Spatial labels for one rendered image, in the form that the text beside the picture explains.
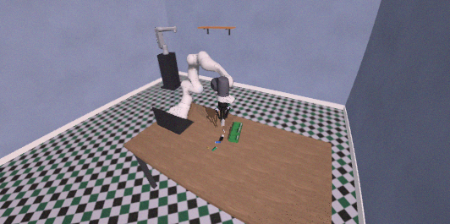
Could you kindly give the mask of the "green three-compartment bin rack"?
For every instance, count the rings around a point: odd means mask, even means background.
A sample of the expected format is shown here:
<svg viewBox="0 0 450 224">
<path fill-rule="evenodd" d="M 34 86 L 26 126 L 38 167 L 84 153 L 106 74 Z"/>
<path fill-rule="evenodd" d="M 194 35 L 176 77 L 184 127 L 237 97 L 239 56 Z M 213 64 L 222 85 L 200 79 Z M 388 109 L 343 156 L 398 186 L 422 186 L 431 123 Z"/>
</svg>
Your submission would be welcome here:
<svg viewBox="0 0 450 224">
<path fill-rule="evenodd" d="M 229 142 L 234 142 L 234 143 L 239 142 L 239 133 L 240 133 L 241 127 L 242 127 L 242 123 L 234 122 L 232 129 L 231 129 L 231 134 L 228 139 Z"/>
</svg>

